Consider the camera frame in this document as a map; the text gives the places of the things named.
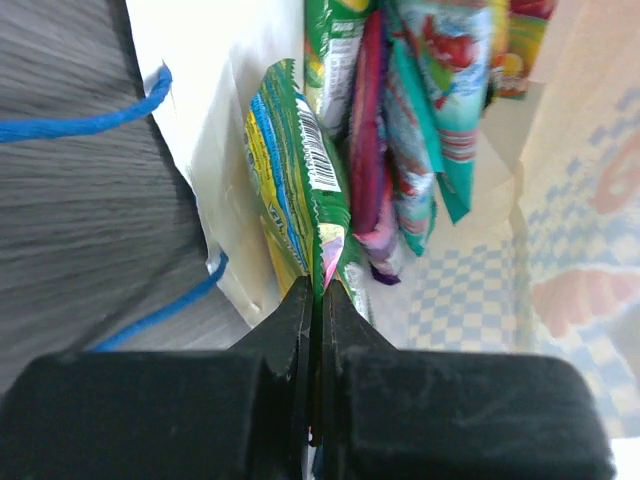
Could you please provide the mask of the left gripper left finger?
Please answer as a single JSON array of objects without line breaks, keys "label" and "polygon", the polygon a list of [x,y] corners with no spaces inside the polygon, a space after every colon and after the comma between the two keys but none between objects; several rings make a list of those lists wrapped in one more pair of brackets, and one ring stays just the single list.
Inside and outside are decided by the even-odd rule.
[{"label": "left gripper left finger", "polygon": [[303,479],[313,292],[226,350],[49,354],[1,402],[5,479]]}]

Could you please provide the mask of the teal mint candy packet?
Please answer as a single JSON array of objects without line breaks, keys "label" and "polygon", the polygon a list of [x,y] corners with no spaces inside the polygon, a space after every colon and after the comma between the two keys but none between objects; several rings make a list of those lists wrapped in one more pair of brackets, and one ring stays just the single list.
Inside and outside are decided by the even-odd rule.
[{"label": "teal mint candy packet", "polygon": [[442,156],[437,180],[457,223],[472,209],[477,127],[489,84],[490,7],[486,1],[391,1],[388,7],[422,78]]}]

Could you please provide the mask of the green yellow candy packet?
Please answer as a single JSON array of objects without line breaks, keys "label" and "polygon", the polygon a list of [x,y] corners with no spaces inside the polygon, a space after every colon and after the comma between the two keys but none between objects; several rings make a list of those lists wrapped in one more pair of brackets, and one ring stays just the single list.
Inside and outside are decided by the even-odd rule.
[{"label": "green yellow candy packet", "polygon": [[294,79],[296,64],[272,64],[245,121],[249,179],[279,288],[300,276],[319,304],[331,281],[371,317],[362,251],[351,229],[348,179],[329,134]]}]

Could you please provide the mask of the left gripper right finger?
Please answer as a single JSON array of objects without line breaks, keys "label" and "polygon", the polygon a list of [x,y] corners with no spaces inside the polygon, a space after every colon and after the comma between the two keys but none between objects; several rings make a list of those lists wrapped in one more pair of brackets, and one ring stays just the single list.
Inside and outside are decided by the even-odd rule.
[{"label": "left gripper right finger", "polygon": [[611,479],[579,372],[549,356],[400,350],[332,282],[322,314],[327,479]]}]

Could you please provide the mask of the checkered paper bag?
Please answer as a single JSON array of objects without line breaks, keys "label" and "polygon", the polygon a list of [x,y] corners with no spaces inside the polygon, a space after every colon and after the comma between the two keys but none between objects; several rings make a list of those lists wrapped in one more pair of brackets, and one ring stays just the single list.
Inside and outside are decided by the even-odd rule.
[{"label": "checkered paper bag", "polygon": [[[300,58],[299,1],[5,1],[1,116],[86,117],[143,96],[157,114],[95,136],[1,148],[1,386],[203,280],[221,282],[127,350],[235,342],[278,303],[241,133],[266,68]],[[361,272],[400,348],[571,362],[607,433],[639,433],[639,5],[563,1],[523,101],[481,121],[474,206],[440,213],[400,284]]]}]

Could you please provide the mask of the orange fruit candy packet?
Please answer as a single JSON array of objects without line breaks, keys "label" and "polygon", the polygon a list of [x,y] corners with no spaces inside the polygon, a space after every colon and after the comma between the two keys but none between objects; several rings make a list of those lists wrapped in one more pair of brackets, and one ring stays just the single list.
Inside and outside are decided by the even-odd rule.
[{"label": "orange fruit candy packet", "polygon": [[492,14],[491,85],[502,98],[526,96],[554,0],[489,1]]}]

